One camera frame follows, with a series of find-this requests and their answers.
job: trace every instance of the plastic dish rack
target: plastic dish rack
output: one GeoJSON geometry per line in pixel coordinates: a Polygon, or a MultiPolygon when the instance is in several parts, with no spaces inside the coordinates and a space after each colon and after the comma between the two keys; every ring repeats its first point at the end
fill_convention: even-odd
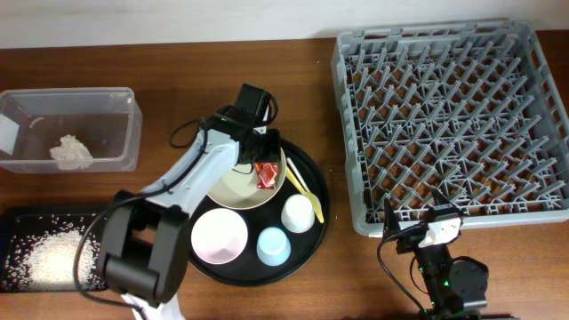
{"type": "Polygon", "coordinates": [[[332,70],[358,233],[382,235],[386,198],[421,220],[432,188],[464,228],[569,219],[569,122],[525,22],[345,33],[332,70]]]}

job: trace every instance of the pink bowl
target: pink bowl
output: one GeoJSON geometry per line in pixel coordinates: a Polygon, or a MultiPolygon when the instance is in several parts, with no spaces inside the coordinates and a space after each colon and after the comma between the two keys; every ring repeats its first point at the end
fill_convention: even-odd
{"type": "Polygon", "coordinates": [[[243,218],[237,212],[220,208],[199,217],[192,229],[191,243],[199,259],[224,264],[243,252],[248,236],[243,218]]]}

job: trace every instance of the plastic storage bin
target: plastic storage bin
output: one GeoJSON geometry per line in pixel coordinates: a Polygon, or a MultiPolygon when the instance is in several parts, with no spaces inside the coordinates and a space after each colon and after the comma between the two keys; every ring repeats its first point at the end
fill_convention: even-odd
{"type": "Polygon", "coordinates": [[[6,91],[0,94],[0,166],[18,173],[133,171],[142,113],[128,88],[6,91]],[[50,149],[75,136],[93,160],[62,171],[50,149]]]}

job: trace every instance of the white cup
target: white cup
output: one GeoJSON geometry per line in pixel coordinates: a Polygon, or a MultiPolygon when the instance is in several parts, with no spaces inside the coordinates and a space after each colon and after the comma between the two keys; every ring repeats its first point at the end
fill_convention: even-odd
{"type": "Polygon", "coordinates": [[[314,224],[312,203],[303,195],[290,196],[284,203],[281,221],[284,227],[291,232],[308,231],[314,224]]]}

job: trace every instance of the white wall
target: white wall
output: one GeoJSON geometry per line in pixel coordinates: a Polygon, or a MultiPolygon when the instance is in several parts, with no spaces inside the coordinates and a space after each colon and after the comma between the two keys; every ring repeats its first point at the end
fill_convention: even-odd
{"type": "Polygon", "coordinates": [[[510,18],[569,28],[567,0],[0,0],[0,48],[336,36],[510,18]]]}

